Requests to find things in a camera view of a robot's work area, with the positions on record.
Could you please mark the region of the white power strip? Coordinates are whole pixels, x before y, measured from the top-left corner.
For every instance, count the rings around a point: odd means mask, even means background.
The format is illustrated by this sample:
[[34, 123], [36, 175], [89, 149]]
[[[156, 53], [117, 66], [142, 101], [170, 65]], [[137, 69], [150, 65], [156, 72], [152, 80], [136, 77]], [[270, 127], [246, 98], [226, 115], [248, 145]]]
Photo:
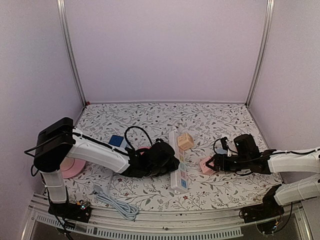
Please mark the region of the white power strip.
[[169, 145], [174, 149], [174, 156], [179, 160], [178, 169], [170, 173], [170, 187], [177, 193], [188, 192], [188, 180], [185, 164], [185, 152], [178, 146], [178, 130], [169, 132]]

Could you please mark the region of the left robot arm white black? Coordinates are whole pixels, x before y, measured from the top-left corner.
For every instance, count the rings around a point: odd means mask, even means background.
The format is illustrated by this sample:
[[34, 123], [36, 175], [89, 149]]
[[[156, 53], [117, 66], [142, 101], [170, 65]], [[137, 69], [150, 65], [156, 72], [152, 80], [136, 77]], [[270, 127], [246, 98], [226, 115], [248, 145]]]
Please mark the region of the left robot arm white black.
[[69, 117], [42, 130], [37, 145], [25, 150], [24, 154], [33, 157], [33, 166], [42, 174], [49, 198], [63, 217], [70, 217], [75, 211], [68, 201], [60, 168], [65, 158], [94, 163], [131, 178], [163, 176], [176, 171], [180, 164], [175, 150], [161, 139], [150, 148], [113, 146], [84, 135]]

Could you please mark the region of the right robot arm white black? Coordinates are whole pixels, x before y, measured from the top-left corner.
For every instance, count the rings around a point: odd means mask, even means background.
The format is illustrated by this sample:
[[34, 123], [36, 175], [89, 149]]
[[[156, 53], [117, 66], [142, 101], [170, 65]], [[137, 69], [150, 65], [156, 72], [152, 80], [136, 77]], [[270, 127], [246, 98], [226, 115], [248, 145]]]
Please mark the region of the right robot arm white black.
[[306, 172], [313, 175], [289, 184], [272, 187], [262, 199], [258, 213], [269, 218], [284, 206], [320, 195], [320, 149], [260, 151], [250, 134], [237, 136], [233, 142], [235, 150], [229, 147], [226, 137], [220, 139], [226, 153], [215, 153], [205, 165], [215, 172], [239, 172], [248, 170], [251, 174], [271, 175], [284, 172]]

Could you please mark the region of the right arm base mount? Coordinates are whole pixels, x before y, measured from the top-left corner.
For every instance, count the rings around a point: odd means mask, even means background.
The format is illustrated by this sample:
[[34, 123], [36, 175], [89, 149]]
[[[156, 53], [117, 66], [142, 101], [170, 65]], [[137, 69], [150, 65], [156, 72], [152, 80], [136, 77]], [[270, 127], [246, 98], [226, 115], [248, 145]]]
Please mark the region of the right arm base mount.
[[245, 223], [251, 223], [283, 215], [285, 213], [284, 208], [274, 198], [280, 186], [278, 184], [271, 187], [262, 198], [262, 203], [241, 208], [239, 217]]

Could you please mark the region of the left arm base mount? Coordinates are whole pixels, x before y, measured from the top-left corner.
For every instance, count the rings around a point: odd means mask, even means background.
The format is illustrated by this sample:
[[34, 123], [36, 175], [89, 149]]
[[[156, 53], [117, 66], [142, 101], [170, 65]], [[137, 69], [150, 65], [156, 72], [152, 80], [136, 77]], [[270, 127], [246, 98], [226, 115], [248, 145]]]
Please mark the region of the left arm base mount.
[[91, 217], [91, 204], [88, 201], [71, 203], [67, 199], [64, 203], [53, 203], [50, 199], [48, 212], [62, 219], [88, 223]]

